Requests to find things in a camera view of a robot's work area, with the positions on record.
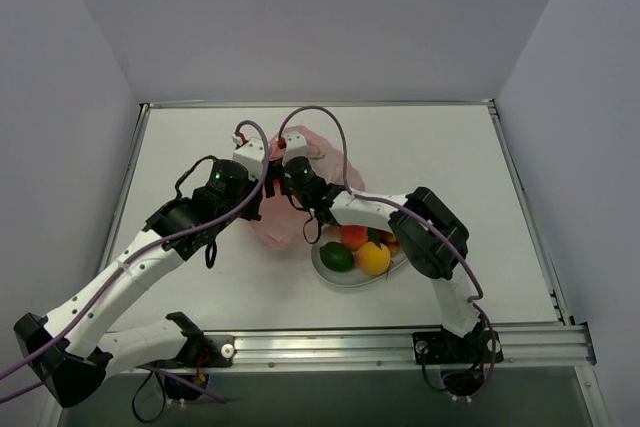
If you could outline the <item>aluminium front rail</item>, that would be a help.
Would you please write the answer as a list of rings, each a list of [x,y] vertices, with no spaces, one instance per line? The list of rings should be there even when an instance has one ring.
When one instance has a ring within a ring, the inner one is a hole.
[[[380,329],[320,329],[274,331],[208,331],[235,338],[233,373],[261,372],[347,372],[413,370],[412,333],[438,330],[428,327]],[[502,324],[494,328],[500,339],[504,361],[499,368],[592,366],[596,356],[585,326],[561,324]],[[112,354],[107,366],[110,376],[132,372],[156,363],[178,373],[195,368],[182,367],[174,358],[186,342],[185,335],[170,321],[147,327],[106,334],[98,347]],[[456,369],[464,364],[425,365],[430,370]]]

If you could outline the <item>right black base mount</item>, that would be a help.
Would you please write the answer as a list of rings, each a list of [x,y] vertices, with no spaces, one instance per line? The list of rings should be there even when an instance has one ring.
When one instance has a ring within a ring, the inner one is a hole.
[[[414,357],[417,364],[454,365],[504,361],[498,334],[488,330],[471,332],[458,337],[444,329],[412,333]]]

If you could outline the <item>red green fake fruit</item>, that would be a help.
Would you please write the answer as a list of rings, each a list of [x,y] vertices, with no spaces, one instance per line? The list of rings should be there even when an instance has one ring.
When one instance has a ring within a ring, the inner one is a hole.
[[[395,255],[400,251],[400,245],[394,234],[369,228],[368,229],[368,238],[370,242],[373,242],[376,246],[380,247],[384,245],[390,251],[391,255]]]

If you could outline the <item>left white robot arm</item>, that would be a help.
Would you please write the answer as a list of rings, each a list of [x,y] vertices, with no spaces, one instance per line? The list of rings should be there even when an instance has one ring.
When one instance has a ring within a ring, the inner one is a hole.
[[[235,154],[214,159],[206,184],[160,207],[129,246],[89,284],[44,316],[27,313],[14,326],[24,363],[56,402],[73,407],[109,377],[149,366],[197,368],[214,345],[184,313],[147,327],[112,325],[151,287],[198,251],[212,268],[218,235],[237,219],[259,219],[268,159]]]

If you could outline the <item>green fake lime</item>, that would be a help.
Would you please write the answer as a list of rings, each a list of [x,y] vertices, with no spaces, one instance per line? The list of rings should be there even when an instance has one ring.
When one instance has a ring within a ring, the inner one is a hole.
[[[329,270],[345,273],[355,268],[353,253],[340,242],[327,242],[319,248],[322,264]]]

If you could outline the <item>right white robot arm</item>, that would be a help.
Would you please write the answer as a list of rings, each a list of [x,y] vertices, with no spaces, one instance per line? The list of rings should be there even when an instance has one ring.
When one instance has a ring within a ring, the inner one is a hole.
[[[411,266],[430,279],[444,331],[467,341],[489,329],[484,296],[466,260],[469,231],[426,187],[399,195],[369,194],[329,183],[305,157],[269,162],[266,195],[275,190],[322,225],[362,226],[392,234]]]

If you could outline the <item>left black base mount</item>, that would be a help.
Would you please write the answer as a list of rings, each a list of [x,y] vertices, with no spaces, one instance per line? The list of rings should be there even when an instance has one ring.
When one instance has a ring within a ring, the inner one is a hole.
[[[235,338],[230,334],[197,334],[187,337],[174,360],[188,368],[228,368],[235,352]]]

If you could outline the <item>white oval plate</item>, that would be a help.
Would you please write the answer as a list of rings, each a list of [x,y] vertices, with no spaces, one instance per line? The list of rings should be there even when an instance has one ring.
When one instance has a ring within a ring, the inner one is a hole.
[[[340,288],[356,288],[371,284],[378,280],[385,279],[395,271],[408,264],[406,255],[402,250],[398,250],[391,256],[388,270],[379,275],[370,275],[361,270],[358,266],[353,269],[338,272],[329,269],[324,265],[320,256],[320,248],[328,242],[339,242],[340,234],[337,227],[326,227],[323,229],[320,240],[311,246],[310,259],[315,272],[326,283]]]

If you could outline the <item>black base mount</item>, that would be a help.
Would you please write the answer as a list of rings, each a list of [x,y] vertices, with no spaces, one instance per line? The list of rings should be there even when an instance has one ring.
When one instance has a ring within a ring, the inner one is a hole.
[[[504,361],[498,334],[488,330],[471,332],[458,337],[444,329],[412,333],[414,357],[417,364],[454,365]]]
[[[230,334],[197,334],[187,337],[174,360],[188,368],[228,368],[235,352],[235,338]]]

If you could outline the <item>orange fake peach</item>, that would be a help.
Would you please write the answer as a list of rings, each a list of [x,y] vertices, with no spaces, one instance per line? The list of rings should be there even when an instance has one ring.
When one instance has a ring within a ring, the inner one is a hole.
[[[354,254],[356,266],[370,276],[379,276],[387,272],[391,264],[391,252],[383,244],[367,242]]]

